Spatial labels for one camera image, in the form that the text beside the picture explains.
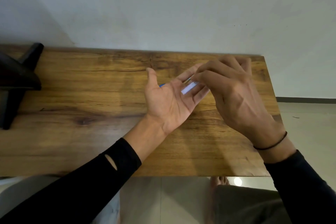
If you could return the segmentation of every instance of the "open palm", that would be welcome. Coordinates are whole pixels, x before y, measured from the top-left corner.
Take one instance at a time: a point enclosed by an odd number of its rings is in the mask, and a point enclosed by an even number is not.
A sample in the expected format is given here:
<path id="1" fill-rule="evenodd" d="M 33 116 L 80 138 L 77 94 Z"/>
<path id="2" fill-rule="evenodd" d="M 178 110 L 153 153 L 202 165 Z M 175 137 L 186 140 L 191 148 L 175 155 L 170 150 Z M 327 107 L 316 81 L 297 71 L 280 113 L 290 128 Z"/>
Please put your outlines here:
<path id="1" fill-rule="evenodd" d="M 145 88 L 147 114 L 162 123 L 162 129 L 166 135 L 179 127 L 208 94 L 209 89 L 200 83 L 187 94 L 181 93 L 181 90 L 186 87 L 183 82 L 190 78 L 201 65 L 192 66 L 162 87 L 158 86 L 155 71 L 147 68 L 148 83 Z"/>

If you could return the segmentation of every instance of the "black bracelet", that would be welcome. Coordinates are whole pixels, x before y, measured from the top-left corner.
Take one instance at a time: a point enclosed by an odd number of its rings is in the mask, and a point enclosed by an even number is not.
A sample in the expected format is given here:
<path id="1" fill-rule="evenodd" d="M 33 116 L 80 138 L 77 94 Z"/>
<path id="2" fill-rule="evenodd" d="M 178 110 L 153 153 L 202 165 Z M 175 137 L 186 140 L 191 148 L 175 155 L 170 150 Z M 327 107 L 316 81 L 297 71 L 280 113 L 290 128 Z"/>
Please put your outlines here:
<path id="1" fill-rule="evenodd" d="M 286 131 L 285 135 L 283 136 L 283 138 L 281 138 L 281 140 L 280 140 L 279 142 L 277 142 L 276 144 L 274 144 L 274 145 L 272 145 L 272 146 L 270 146 L 270 147 L 267 147 L 267 148 L 257 148 L 257 147 L 255 147 L 255 146 L 253 146 L 253 148 L 256 149 L 256 150 L 258 150 L 258 151 L 269 150 L 269 149 L 271 149 L 271 148 L 277 146 L 279 143 L 281 143 L 282 140 L 284 140 L 286 136 L 287 136 L 287 131 Z"/>

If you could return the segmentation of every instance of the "white wall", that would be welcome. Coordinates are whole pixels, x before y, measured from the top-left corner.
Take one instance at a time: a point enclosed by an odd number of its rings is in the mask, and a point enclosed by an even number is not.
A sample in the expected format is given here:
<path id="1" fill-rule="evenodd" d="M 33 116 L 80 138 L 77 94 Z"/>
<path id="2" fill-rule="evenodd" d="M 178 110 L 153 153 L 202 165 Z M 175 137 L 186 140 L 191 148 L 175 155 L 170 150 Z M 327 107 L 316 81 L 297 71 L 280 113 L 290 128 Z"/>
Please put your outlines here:
<path id="1" fill-rule="evenodd" d="M 279 97 L 336 98 L 336 0 L 0 0 L 0 42 L 261 54 Z"/>

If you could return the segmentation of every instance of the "tile floor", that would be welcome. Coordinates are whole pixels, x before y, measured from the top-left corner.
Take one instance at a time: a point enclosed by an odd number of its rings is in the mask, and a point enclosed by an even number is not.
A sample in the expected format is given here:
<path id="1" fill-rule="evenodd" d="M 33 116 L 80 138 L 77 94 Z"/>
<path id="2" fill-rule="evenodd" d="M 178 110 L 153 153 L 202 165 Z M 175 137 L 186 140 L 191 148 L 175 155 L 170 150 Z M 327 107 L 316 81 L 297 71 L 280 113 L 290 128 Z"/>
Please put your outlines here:
<path id="1" fill-rule="evenodd" d="M 336 105 L 279 103 L 279 108 L 291 140 L 336 189 Z M 275 190 L 270 177 L 240 178 L 242 186 Z M 0 181 L 0 192 L 21 178 L 14 179 L 3 185 Z M 229 180 L 234 184 L 234 177 Z M 122 223 L 204 223 L 208 190 L 207 177 L 131 178 L 121 191 Z"/>

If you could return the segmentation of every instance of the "bare foot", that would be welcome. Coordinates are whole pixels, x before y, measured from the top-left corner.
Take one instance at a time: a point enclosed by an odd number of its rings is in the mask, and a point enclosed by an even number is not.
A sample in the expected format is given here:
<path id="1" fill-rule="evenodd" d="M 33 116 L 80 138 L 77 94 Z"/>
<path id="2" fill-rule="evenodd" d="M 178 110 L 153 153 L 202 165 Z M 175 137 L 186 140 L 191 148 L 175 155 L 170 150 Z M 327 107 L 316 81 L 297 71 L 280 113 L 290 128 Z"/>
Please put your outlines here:
<path id="1" fill-rule="evenodd" d="M 230 185 L 229 180 L 225 176 L 212 176 L 210 178 L 210 207 L 209 207 L 209 213 L 207 217 L 207 224 L 213 224 L 213 194 L 215 192 L 215 189 L 218 185 Z"/>

